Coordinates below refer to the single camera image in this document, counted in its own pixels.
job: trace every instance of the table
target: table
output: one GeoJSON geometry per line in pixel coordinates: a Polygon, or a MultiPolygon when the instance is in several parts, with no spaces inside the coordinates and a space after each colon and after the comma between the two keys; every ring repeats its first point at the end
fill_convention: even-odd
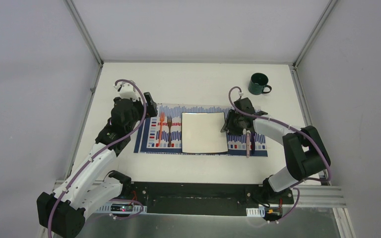
{"type": "MultiPolygon", "coordinates": [[[[240,86],[255,108],[291,125],[304,126],[296,90],[288,65],[227,63],[105,63],[80,141],[73,170],[87,156],[94,139],[110,117],[113,84],[117,79],[133,80],[142,92],[150,92],[156,103],[229,105],[228,92],[240,86]],[[252,95],[248,84],[252,74],[264,73],[272,92],[252,95]]],[[[238,99],[238,93],[232,94],[238,99]]],[[[162,155],[133,153],[131,142],[99,175],[118,170],[133,181],[195,183],[262,183],[285,166],[283,147],[266,139],[268,157],[162,155]]],[[[306,184],[319,184],[308,181],[306,184]]]]}

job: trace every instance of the square plate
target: square plate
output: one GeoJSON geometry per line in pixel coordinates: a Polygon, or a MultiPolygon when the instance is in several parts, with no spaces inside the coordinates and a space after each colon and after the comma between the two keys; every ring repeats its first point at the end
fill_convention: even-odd
{"type": "Polygon", "coordinates": [[[228,151],[227,134],[220,132],[224,113],[182,113],[182,151],[184,153],[222,153],[228,151]]]}

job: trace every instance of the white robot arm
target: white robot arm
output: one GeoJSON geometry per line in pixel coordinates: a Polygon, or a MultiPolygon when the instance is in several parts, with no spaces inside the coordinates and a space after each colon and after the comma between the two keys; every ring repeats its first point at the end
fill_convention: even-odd
{"type": "Polygon", "coordinates": [[[221,131],[231,135],[242,135],[244,131],[254,131],[275,140],[284,147],[286,166],[263,181],[260,202],[269,203],[271,200],[276,200],[282,194],[288,193],[290,187],[329,168],[330,159],[316,128],[289,126],[273,119],[266,112],[255,112],[248,98],[240,98],[234,103],[231,98],[229,99],[234,110],[229,110],[221,131]]]}
{"type": "Polygon", "coordinates": [[[113,171],[91,189],[97,176],[129,143],[136,123],[157,116],[157,104],[150,93],[142,94],[132,81],[124,79],[118,80],[115,88],[120,97],[114,99],[111,117],[85,160],[53,193],[43,192],[37,199],[39,222],[43,227],[51,226],[49,236],[50,230],[64,238],[77,236],[94,211],[130,185],[130,177],[113,171]]]}

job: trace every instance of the blue patterned placemat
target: blue patterned placemat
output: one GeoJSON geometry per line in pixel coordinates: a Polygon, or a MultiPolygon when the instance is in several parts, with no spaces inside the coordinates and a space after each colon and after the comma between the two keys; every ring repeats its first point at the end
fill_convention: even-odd
{"type": "MultiPolygon", "coordinates": [[[[224,117],[231,107],[229,106],[196,106],[179,104],[158,104],[158,117],[148,118],[138,130],[134,152],[152,154],[185,154],[182,152],[182,113],[224,113],[224,117]],[[165,119],[162,126],[161,140],[159,141],[160,115],[164,112],[165,119]],[[169,128],[167,127],[167,116],[172,117],[171,127],[172,146],[168,147],[169,128]]],[[[268,156],[266,151],[265,136],[254,135],[255,153],[251,156],[268,156]]],[[[246,136],[227,135],[228,152],[213,155],[246,155],[246,136]]]]}

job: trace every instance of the glass panel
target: glass panel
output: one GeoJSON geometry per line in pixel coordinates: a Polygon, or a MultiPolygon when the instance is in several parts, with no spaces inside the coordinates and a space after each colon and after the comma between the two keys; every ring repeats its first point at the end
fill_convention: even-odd
{"type": "Polygon", "coordinates": [[[114,221],[108,214],[93,214],[77,237],[339,238],[340,234],[332,208],[296,208],[279,224],[267,224],[261,217],[145,214],[114,221]]]}

